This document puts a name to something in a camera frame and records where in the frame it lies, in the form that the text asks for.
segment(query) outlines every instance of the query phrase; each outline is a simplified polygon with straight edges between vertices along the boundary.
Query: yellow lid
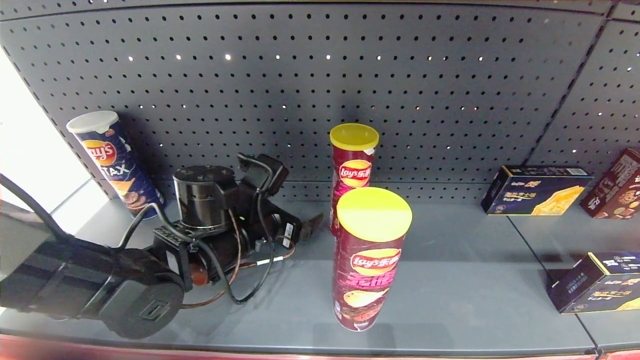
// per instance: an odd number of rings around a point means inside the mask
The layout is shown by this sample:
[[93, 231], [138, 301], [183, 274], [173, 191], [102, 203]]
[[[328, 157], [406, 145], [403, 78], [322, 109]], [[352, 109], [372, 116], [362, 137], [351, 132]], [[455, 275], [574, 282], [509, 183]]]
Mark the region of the yellow lid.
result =
[[371, 126], [358, 123], [342, 124], [331, 129], [331, 143], [347, 151], [364, 151], [378, 144], [380, 136]]
[[411, 226], [412, 212], [404, 199], [381, 188], [357, 188], [344, 194], [336, 207], [340, 225], [367, 241], [393, 241]]

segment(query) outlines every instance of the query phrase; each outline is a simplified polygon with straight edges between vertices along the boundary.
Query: blue chip canister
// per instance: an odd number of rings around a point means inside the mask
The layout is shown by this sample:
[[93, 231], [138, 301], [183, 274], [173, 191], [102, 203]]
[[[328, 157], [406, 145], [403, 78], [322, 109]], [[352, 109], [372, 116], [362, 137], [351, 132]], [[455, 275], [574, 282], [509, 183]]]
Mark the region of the blue chip canister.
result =
[[[80, 115], [67, 124], [67, 130], [80, 141], [134, 216], [151, 202], [164, 206], [162, 194], [131, 151], [118, 114], [95, 111]], [[149, 209], [145, 219], [156, 215], [154, 209]]]

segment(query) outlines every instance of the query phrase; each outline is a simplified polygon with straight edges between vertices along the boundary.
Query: white lid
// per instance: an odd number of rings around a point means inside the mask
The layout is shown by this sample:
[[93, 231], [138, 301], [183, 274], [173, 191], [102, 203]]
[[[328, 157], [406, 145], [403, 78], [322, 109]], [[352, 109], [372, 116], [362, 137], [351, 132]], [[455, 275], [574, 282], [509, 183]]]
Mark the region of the white lid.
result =
[[114, 111], [94, 111], [71, 119], [71, 121], [67, 123], [67, 130], [73, 134], [84, 134], [90, 131], [104, 133], [109, 129], [109, 126], [115, 124], [117, 121], [118, 114]]

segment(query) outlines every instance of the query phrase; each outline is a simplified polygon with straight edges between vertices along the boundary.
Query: red chip canister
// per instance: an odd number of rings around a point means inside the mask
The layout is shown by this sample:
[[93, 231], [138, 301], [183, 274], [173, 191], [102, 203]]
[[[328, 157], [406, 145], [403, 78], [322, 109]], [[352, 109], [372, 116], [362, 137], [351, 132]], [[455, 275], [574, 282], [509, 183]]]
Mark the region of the red chip canister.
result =
[[376, 321], [394, 280], [412, 212], [402, 197], [367, 187], [344, 194], [336, 213], [333, 312], [345, 328], [364, 331]]
[[370, 126], [350, 123], [334, 127], [330, 139], [333, 144], [330, 227], [333, 236], [337, 237], [340, 223], [335, 216], [335, 207], [349, 190], [369, 185], [373, 154], [380, 136]]

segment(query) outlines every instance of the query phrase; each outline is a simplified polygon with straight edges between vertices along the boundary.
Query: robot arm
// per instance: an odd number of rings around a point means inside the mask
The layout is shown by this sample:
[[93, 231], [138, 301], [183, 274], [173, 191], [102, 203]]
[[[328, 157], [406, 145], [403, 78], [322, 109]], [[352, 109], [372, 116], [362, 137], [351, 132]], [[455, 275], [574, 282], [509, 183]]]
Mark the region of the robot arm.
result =
[[[185, 292], [194, 285], [192, 269], [203, 269], [209, 282], [223, 281], [229, 288], [225, 271], [234, 267], [238, 252], [245, 258], [256, 244], [273, 244], [273, 238], [291, 248], [310, 237], [322, 215], [303, 223], [262, 198], [280, 189], [288, 174], [284, 166], [266, 155], [240, 154], [239, 159], [246, 172], [239, 184], [228, 168], [179, 170], [174, 180], [181, 220], [154, 230], [154, 244], [147, 249], [110, 248], [66, 234], [37, 202], [1, 176], [2, 184], [31, 206], [37, 218], [2, 204], [0, 306], [100, 320], [121, 337], [145, 338], [180, 310]], [[228, 221], [234, 213], [229, 209], [236, 211], [241, 239]]]

